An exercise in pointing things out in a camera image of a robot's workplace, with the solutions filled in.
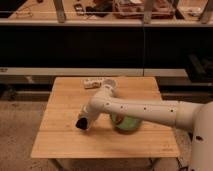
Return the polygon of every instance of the white object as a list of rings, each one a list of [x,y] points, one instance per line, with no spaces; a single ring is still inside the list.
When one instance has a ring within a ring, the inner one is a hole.
[[[104,80],[104,77],[91,77],[85,79],[83,85],[85,89],[99,88]]]
[[[133,4],[141,4],[142,2],[140,0],[130,0]]]

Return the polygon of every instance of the cable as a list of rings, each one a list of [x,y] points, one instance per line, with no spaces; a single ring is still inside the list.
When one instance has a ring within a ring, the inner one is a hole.
[[[176,158],[178,164],[178,171],[188,171],[188,166],[182,166],[179,158]]]

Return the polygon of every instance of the table leg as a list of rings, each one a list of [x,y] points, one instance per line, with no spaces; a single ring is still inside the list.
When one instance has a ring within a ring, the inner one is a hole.
[[[57,168],[58,171],[66,171],[65,169],[57,159],[49,159],[49,161]]]
[[[150,166],[146,167],[145,169],[148,171],[154,171],[156,165],[159,163],[160,158],[155,158],[153,161],[151,159],[149,159],[151,164]]]

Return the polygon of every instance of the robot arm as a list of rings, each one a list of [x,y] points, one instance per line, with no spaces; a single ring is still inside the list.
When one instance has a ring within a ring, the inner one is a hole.
[[[104,81],[99,91],[82,108],[76,126],[88,129],[100,113],[119,114],[180,128],[194,133],[189,171],[212,171],[213,103],[181,101],[136,101],[115,98],[115,83]]]

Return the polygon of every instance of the green bowl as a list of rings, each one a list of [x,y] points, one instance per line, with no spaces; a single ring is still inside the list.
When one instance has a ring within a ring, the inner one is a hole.
[[[121,115],[116,114],[110,114],[110,118],[115,128],[125,132],[137,130],[142,122],[142,119],[129,116],[122,117]]]

